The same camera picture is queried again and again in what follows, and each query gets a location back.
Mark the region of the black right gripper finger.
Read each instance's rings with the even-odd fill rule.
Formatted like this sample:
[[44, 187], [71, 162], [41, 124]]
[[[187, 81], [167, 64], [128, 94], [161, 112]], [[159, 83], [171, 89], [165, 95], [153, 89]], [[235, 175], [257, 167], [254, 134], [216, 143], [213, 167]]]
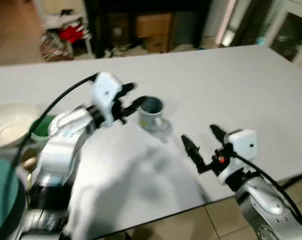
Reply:
[[194, 142], [185, 134], [181, 135], [181, 142], [184, 146], [187, 157], [194, 163], [197, 173], [203, 174], [208, 171], [208, 165], [204, 162], [201, 154], [199, 153], [200, 148], [194, 144]]
[[223, 130], [219, 125], [209, 125], [209, 128], [218, 142], [224, 146], [227, 143], [227, 131]]

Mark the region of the grey mug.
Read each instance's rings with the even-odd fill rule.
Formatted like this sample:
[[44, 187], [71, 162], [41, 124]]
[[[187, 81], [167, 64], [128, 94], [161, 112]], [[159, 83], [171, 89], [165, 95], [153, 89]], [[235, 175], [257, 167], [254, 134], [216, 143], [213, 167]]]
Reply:
[[139, 125], [149, 133], [164, 130], [164, 102], [155, 96], [144, 96], [138, 108]]

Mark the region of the small cardboard box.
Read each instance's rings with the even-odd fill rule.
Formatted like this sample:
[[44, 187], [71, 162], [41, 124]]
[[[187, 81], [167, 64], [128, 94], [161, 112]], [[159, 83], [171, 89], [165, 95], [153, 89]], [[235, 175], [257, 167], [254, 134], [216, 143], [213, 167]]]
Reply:
[[170, 51], [170, 37], [168, 35], [144, 38], [142, 44], [149, 53], [167, 53]]

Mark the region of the dark brown cardboard box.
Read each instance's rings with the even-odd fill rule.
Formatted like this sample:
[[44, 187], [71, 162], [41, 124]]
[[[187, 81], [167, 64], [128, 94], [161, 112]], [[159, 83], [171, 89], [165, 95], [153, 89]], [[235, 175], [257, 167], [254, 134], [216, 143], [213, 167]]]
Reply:
[[110, 30], [110, 45], [130, 45], [129, 15], [127, 13], [108, 13], [107, 18]]

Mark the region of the large light cardboard box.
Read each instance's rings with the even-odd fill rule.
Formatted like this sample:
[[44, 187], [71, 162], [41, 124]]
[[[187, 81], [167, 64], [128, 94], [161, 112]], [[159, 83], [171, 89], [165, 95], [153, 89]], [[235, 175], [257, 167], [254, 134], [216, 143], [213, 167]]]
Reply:
[[138, 38], [162, 37], [170, 34], [172, 25], [173, 13], [140, 14], [135, 32]]

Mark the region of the black desk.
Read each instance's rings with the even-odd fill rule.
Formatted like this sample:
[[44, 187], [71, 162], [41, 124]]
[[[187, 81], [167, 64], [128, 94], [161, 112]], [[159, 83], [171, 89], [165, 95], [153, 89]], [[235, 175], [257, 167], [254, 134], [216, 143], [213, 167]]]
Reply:
[[199, 48], [202, 34], [213, 0], [84, 0], [88, 29], [92, 34], [91, 47], [96, 58], [105, 58], [105, 51], [112, 50], [110, 13], [126, 13], [129, 25], [141, 14], [160, 12], [195, 12], [193, 36], [190, 43]]

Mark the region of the red cloth item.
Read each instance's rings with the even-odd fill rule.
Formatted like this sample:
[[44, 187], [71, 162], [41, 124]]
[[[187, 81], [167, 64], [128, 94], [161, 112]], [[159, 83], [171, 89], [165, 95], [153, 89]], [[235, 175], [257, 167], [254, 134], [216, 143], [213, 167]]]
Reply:
[[62, 41], [71, 44], [84, 39], [86, 26], [82, 23], [71, 23], [58, 30], [58, 36]]

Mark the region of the green bowl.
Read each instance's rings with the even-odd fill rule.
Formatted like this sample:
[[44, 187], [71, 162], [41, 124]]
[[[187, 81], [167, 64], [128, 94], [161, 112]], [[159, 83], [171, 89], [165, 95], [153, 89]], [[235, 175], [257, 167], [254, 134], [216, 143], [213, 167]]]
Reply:
[[39, 124], [37, 124], [35, 130], [30, 134], [30, 140], [41, 146], [45, 145], [49, 140], [49, 126], [51, 125], [53, 119], [55, 119], [56, 115], [48, 114], [42, 119]]

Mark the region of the patterned bag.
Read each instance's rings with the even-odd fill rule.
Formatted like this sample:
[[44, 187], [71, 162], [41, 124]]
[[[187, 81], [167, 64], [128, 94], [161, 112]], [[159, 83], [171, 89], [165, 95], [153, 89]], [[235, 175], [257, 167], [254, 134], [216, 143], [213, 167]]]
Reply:
[[62, 41], [57, 32], [46, 30], [39, 40], [39, 52], [44, 62], [71, 61], [73, 51]]

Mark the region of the white cart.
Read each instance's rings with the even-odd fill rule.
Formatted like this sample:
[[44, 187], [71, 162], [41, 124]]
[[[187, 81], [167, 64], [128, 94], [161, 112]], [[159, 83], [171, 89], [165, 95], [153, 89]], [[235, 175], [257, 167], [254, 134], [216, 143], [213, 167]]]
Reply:
[[44, 30], [64, 29], [73, 23], [82, 25], [82, 39], [90, 58], [96, 58], [93, 50], [93, 32], [89, 27], [89, 14], [85, 0], [31, 0]]

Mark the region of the gold spoon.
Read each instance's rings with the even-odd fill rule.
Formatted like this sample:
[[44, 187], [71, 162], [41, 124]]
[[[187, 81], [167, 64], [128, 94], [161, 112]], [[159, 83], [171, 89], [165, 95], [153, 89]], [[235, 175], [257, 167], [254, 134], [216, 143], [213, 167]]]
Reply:
[[38, 164], [38, 155], [33, 155], [32, 157], [25, 157], [21, 162], [21, 169], [26, 173], [26, 188], [30, 189], [32, 187], [32, 173]]

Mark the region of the pink shiny pole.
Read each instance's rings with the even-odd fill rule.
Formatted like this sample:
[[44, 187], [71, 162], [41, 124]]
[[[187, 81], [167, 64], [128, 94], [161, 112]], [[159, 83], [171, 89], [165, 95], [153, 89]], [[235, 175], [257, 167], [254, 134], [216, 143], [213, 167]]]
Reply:
[[231, 20], [231, 16], [233, 16], [234, 7], [236, 6], [237, 0], [226, 0], [225, 9], [222, 13], [221, 21], [219, 27], [217, 29], [214, 43], [218, 47], [222, 43], [222, 39], [224, 38], [225, 31], [229, 25]]

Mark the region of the white bowl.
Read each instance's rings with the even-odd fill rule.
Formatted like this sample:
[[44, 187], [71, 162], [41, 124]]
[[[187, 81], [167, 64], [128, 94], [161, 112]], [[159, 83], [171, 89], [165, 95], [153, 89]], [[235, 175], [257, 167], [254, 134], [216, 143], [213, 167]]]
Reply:
[[0, 103], [0, 149], [15, 146], [29, 135], [32, 123], [40, 112], [34, 103]]

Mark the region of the white glass door cabinet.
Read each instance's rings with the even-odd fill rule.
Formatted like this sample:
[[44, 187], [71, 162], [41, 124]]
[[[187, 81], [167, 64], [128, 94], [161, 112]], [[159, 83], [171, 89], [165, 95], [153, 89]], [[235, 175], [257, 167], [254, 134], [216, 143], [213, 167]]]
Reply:
[[264, 45], [302, 70], [302, 0], [277, 0]]

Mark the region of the teal plate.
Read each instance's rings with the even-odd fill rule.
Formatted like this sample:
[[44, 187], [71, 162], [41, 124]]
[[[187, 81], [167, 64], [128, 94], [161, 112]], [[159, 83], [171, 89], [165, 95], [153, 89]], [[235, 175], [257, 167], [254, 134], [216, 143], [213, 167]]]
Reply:
[[7, 178], [10, 163], [0, 157], [0, 240], [21, 240], [21, 226], [28, 208], [25, 186], [16, 176]]

